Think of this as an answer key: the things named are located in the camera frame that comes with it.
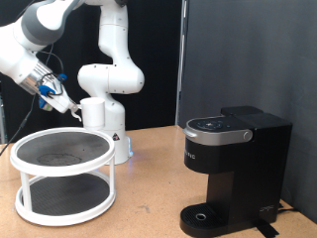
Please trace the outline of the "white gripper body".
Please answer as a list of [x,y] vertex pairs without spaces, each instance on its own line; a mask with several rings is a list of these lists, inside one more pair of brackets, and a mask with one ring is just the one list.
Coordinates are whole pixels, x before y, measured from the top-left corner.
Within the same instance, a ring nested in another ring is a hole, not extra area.
[[65,113],[73,106],[72,101],[68,97],[63,85],[57,79],[47,80],[44,86],[49,88],[49,92],[44,97],[44,100],[60,113]]

